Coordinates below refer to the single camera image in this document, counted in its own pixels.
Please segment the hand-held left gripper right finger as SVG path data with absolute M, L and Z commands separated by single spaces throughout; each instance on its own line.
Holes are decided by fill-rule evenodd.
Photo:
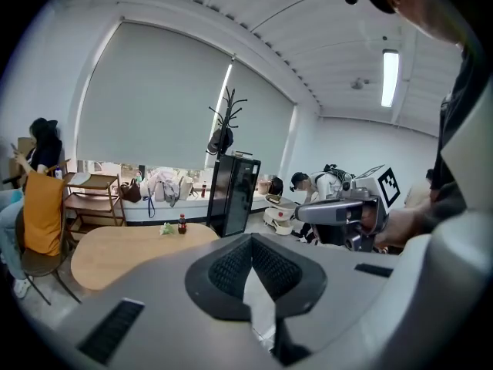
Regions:
M 367 320 L 396 260 L 253 235 L 253 269 L 275 304 L 284 365 L 372 365 L 389 339 Z

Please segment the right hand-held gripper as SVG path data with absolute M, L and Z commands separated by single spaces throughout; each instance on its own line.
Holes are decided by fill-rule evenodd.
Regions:
M 312 226 L 317 244 L 350 251 L 386 252 L 374 243 L 387 223 L 391 206 L 401 195 L 393 170 L 387 165 L 344 177 L 325 200 L 297 206 L 295 217 Z

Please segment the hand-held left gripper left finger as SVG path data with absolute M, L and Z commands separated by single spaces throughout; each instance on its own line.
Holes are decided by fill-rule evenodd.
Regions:
M 185 276 L 198 258 L 229 244 L 218 239 L 154 258 L 91 294 L 58 326 L 63 341 L 79 347 L 123 299 L 144 308 L 112 356 L 113 370 L 272 370 L 272 357 L 250 323 L 219 321 L 198 308 Z

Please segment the person's right forearm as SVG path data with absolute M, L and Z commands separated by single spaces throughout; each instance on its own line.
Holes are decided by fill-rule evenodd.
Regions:
M 424 219 L 430 210 L 429 205 L 392 210 L 385 228 L 375 236 L 375 245 L 404 247 L 411 238 L 424 233 Z

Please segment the oval wooden table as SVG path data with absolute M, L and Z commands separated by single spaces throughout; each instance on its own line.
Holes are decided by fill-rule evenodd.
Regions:
M 79 240 L 71 272 L 86 290 L 101 291 L 141 263 L 217 239 L 212 229 L 195 223 L 188 223 L 184 234 L 177 226 L 171 234 L 162 234 L 158 226 L 99 227 Z

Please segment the white round trolley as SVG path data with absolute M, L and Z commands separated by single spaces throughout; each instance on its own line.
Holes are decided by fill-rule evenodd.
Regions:
M 267 194 L 265 200 L 269 207 L 263 213 L 264 223 L 273 227 L 278 235 L 290 235 L 293 231 L 292 220 L 298 204 L 273 194 Z

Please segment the black glass-door cabinet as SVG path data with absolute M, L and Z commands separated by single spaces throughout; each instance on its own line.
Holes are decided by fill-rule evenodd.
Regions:
M 245 231 L 261 162 L 222 155 L 216 160 L 206 225 L 219 237 Z

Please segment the grey bag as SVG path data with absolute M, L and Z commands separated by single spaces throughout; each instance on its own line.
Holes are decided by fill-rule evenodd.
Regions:
M 169 204 L 170 207 L 174 207 L 180 196 L 179 184 L 173 180 L 167 180 L 166 182 L 163 182 L 163 193 L 164 200 Z

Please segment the brown handbag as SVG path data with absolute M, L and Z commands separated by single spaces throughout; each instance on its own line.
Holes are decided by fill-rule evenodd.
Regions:
M 142 199 L 139 182 L 132 179 L 130 182 L 123 182 L 119 185 L 119 195 L 123 200 L 131 203 L 138 203 Z

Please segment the wooden shelf rack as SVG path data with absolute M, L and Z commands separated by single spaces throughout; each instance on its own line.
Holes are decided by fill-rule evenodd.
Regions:
M 71 186 L 69 181 L 74 174 L 67 173 L 64 177 L 64 207 L 67 229 L 76 243 L 99 227 L 126 226 L 119 175 L 92 174 L 82 186 Z

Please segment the brown chair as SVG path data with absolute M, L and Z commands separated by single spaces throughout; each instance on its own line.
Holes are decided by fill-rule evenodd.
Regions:
M 76 247 L 76 241 L 72 237 L 72 233 L 65 227 L 65 208 L 61 209 L 61 230 L 59 234 L 59 254 L 56 256 L 48 256 L 39 254 L 31 249 L 27 249 L 24 244 L 25 225 L 23 221 L 22 211 L 20 210 L 15 220 L 15 236 L 21 251 L 21 266 L 28 282 L 43 299 L 43 301 L 51 306 L 52 303 L 36 286 L 35 279 L 52 275 L 65 290 L 65 292 L 73 298 L 78 304 L 81 304 L 79 298 L 65 284 L 59 274 L 59 268 L 71 254 L 71 250 Z

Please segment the black hat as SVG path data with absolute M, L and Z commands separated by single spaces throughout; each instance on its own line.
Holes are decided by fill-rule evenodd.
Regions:
M 233 131 L 231 128 L 216 129 L 208 142 L 206 151 L 210 155 L 223 155 L 233 144 Z

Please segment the black coat rack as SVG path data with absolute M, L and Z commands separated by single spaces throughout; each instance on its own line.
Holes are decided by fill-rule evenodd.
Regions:
M 237 101 L 235 101 L 234 100 L 235 92 L 236 92 L 235 89 L 233 89 L 232 92 L 230 92 L 228 87 L 226 87 L 226 97 L 224 97 L 224 96 L 222 97 L 222 100 L 226 101 L 226 112 L 223 115 L 218 113 L 218 115 L 220 117 L 220 120 L 219 120 L 220 128 L 222 128 L 223 130 L 226 129 L 227 127 L 231 128 L 231 129 L 238 127 L 238 126 L 231 126 L 230 120 L 235 119 L 236 114 L 238 112 L 240 112 L 243 108 L 240 107 L 235 112 L 232 112 L 233 107 L 237 103 L 247 102 L 247 99 L 238 99 Z M 207 210 L 207 217 L 206 217 L 206 226 L 207 227 L 211 227 L 211 218 L 213 216 L 213 200 L 214 200 L 214 194 L 215 194 L 215 189 L 216 189 L 216 179 L 217 179 L 217 174 L 219 171 L 220 161 L 221 161 L 222 155 L 217 154 L 215 156 L 216 156 L 216 160 L 215 160 L 215 163 L 213 165 L 213 178 L 212 178 L 212 182 L 211 182 L 211 186 L 210 186 L 210 196 L 209 196 L 209 203 L 208 203 L 208 210 Z

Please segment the long ceiling light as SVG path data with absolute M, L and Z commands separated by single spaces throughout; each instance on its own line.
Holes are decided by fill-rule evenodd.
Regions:
M 394 49 L 384 49 L 381 106 L 391 108 L 397 89 L 400 71 L 400 54 Z

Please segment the cardboard box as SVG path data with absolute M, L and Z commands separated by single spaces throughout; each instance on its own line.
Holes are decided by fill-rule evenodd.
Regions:
M 31 152 L 35 149 L 35 142 L 30 137 L 19 137 L 15 147 L 27 160 L 30 160 Z M 8 159 L 8 172 L 10 177 L 19 177 L 19 180 L 27 177 L 23 167 L 15 162 L 13 156 Z

